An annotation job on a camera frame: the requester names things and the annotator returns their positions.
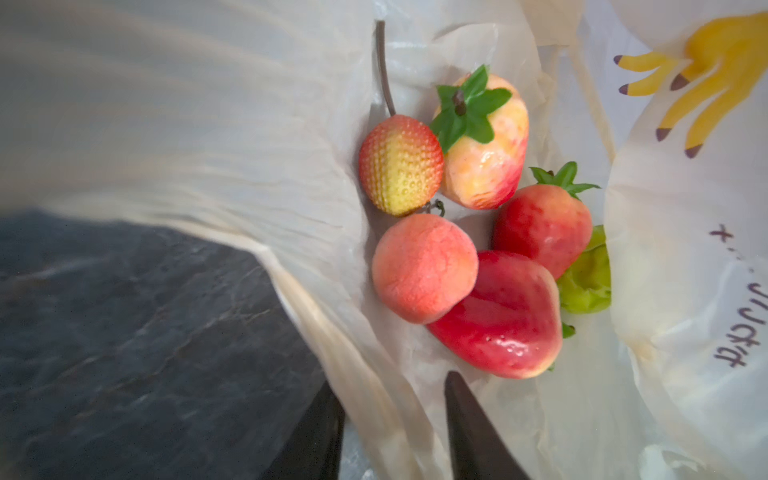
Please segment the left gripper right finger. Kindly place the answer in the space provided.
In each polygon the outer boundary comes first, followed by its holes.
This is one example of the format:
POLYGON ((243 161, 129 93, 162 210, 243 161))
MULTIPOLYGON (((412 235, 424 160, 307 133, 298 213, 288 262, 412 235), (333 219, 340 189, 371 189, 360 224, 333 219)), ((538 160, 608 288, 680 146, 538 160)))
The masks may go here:
POLYGON ((444 396, 454 479, 530 480, 459 372, 447 374, 444 396))

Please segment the banana print plastic bag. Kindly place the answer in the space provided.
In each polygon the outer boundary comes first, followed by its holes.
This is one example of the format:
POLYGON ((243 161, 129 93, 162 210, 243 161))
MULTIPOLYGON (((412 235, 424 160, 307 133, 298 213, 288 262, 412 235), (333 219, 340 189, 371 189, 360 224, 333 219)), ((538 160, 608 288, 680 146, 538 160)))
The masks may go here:
POLYGON ((535 479, 767 475, 767 83, 695 157, 681 70, 763 1, 5 1, 1 475, 257 479, 327 382, 344 479, 451 477, 443 384, 466 379, 535 479), (486 64, 521 92, 527 162, 575 161, 614 298, 554 368, 503 380, 376 298, 389 226, 359 144, 486 64))

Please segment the green fake pear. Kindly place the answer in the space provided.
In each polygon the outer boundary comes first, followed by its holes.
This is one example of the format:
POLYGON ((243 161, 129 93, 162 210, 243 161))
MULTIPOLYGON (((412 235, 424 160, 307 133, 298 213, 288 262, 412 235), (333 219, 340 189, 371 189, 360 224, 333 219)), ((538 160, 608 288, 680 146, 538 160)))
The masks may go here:
POLYGON ((593 314, 611 305, 611 270, 604 226, 595 226, 577 260, 556 281, 561 307, 571 314, 593 314))

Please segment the small red fake fruit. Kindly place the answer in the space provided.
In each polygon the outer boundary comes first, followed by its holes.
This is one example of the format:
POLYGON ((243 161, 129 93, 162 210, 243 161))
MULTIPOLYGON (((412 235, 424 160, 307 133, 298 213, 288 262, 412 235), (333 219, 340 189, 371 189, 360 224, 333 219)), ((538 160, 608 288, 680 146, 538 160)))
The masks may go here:
POLYGON ((371 265, 379 299, 417 325, 444 316, 473 289, 479 259, 471 238, 455 223, 414 214, 389 228, 371 265))

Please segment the red fake apple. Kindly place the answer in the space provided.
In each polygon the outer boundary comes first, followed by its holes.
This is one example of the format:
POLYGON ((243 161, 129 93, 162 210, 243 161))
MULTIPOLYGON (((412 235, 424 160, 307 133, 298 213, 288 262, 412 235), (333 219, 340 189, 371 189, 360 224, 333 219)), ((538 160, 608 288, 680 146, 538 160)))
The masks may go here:
POLYGON ((586 249, 592 216, 578 198, 591 183, 577 183, 578 165, 569 161, 557 172, 531 169, 534 185, 519 189, 499 211, 491 246, 523 255, 560 278, 586 249))
POLYGON ((520 93, 485 64, 436 92, 430 128, 444 154, 443 195, 468 209, 500 207, 518 188, 528 146, 520 93))

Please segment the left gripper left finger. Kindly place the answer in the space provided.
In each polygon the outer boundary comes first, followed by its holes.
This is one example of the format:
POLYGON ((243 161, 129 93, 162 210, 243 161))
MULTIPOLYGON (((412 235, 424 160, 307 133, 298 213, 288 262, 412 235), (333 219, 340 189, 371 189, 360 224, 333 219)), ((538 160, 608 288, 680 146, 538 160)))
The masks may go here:
POLYGON ((343 406, 325 382, 261 479, 337 480, 345 419, 343 406))

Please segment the large red fake strawberry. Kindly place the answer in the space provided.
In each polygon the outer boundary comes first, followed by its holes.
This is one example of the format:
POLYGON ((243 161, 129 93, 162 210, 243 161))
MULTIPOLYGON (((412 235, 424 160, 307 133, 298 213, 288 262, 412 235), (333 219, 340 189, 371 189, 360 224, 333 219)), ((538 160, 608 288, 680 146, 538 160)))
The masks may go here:
POLYGON ((559 291, 551 273, 520 254, 482 251, 470 294, 429 332, 460 359, 497 377, 529 379, 563 345, 559 291))

